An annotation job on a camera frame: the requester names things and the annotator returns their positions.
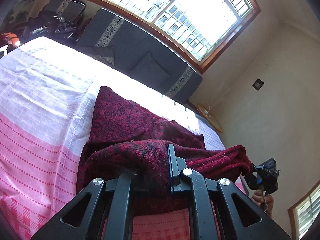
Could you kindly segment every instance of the checkered pattern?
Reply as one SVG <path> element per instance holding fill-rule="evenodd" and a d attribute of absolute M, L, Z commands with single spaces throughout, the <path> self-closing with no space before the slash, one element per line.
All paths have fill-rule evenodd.
<path fill-rule="evenodd" d="M 170 98 L 47 38 L 28 42 L 0 60 L 0 209 L 22 240 L 74 196 L 102 85 L 203 133 L 207 149 L 223 148 L 213 130 Z M 182 210 L 136 217 L 133 239 L 188 239 L 187 215 Z"/>

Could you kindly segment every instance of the patterned curtain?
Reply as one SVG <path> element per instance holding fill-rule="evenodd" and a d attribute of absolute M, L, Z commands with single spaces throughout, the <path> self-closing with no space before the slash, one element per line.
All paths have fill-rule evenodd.
<path fill-rule="evenodd" d="M 0 33 L 28 20 L 34 0 L 17 0 L 0 26 Z"/>

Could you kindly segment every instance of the maroon towel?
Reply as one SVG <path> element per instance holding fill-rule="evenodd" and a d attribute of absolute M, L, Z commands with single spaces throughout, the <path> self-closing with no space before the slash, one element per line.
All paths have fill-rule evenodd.
<path fill-rule="evenodd" d="M 187 207 L 169 198 L 169 160 L 166 147 L 174 144 L 176 156 L 204 177 L 229 178 L 251 171 L 243 146 L 224 151 L 205 150 L 203 135 L 194 135 L 175 121 L 167 121 L 137 103 L 101 87 L 92 118 L 89 141 L 81 154 L 76 192 L 91 180 L 119 177 L 122 168 L 144 173 L 152 191 L 161 199 L 136 201 L 135 215 L 171 212 Z"/>

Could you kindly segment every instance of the human hand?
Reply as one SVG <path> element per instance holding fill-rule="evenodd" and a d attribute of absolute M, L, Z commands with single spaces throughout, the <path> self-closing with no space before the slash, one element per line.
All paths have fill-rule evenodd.
<path fill-rule="evenodd" d="M 268 205 L 268 209 L 266 211 L 266 214 L 269 216 L 269 217 L 272 217 L 272 209 L 273 209 L 273 203 L 274 203 L 274 199 L 273 199 L 273 196 L 271 195 L 268 195 L 265 197 L 266 199 L 266 204 Z M 264 203 L 264 198 L 263 198 L 263 192 L 259 189 L 257 189 L 252 197 L 251 197 L 251 200 L 258 206 L 260 207 L 262 203 Z"/>

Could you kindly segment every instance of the window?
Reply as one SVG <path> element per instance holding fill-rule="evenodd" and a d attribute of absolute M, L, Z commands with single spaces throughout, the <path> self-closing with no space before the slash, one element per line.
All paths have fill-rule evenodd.
<path fill-rule="evenodd" d="M 320 211 L 320 181 L 303 199 L 288 209 L 293 239 L 301 239 Z"/>
<path fill-rule="evenodd" d="M 255 0 L 89 0 L 126 17 L 202 73 L 260 12 Z"/>

